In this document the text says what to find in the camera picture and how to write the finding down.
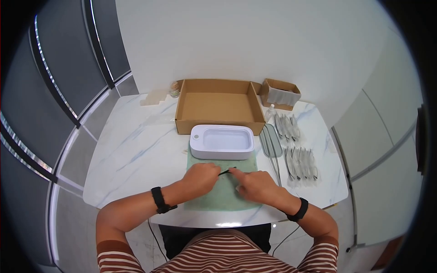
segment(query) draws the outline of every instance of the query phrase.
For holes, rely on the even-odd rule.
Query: person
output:
[[[158,195],[162,196],[167,208],[164,211],[211,191],[220,171],[214,163],[194,164],[181,180],[160,189]],[[295,268],[267,254],[265,246],[263,251],[243,232],[218,228],[200,232],[193,238],[183,234],[188,243],[178,253],[173,250],[170,255],[172,241],[163,233],[171,260],[152,272],[336,272],[338,228],[327,212],[277,186],[267,172],[243,173],[236,168],[229,168],[229,172],[239,181],[238,192],[246,200],[275,207],[286,213],[289,219],[300,214],[297,223],[314,238],[314,244],[302,262]],[[162,205],[158,207],[156,204],[160,203],[156,195],[151,191],[132,195],[113,201],[99,211],[96,244],[101,272],[144,272],[125,234],[155,215],[157,210],[163,212]]]

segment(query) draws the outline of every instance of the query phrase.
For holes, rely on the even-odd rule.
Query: hand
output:
[[[284,194],[284,188],[276,185],[268,172],[243,173],[236,168],[229,168],[229,172],[240,182],[238,192],[246,200],[275,207],[279,195]]]
[[[184,177],[173,183],[173,190],[179,196],[179,202],[183,203],[212,190],[219,179],[221,168],[214,163],[196,163],[185,173]]]

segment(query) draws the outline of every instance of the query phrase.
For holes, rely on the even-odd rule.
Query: white wall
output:
[[[274,78],[334,125],[372,72],[390,22],[376,1],[116,0],[140,93],[184,78]]]

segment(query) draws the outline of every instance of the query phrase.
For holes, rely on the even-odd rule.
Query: white cabinet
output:
[[[363,87],[393,140],[398,142],[417,117],[422,104],[420,81],[405,42],[393,31]]]
[[[372,245],[404,234],[422,186],[416,149],[409,137],[381,165],[352,183],[357,244]]]
[[[384,123],[363,91],[334,128],[351,177],[369,167],[393,147]]]

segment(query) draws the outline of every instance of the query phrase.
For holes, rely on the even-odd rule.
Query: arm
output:
[[[174,206],[207,194],[219,179],[220,171],[214,163],[194,164],[181,180],[161,188],[166,204]],[[125,233],[155,215],[156,210],[150,191],[107,204],[97,215],[96,243],[115,240],[127,244]]]
[[[268,172],[243,173],[236,168],[230,168],[229,171],[240,182],[238,192],[245,199],[275,207],[290,215],[295,215],[300,209],[301,200],[276,185]],[[315,241],[325,236],[338,241],[337,223],[331,215],[316,206],[308,204],[308,210],[298,224]]]

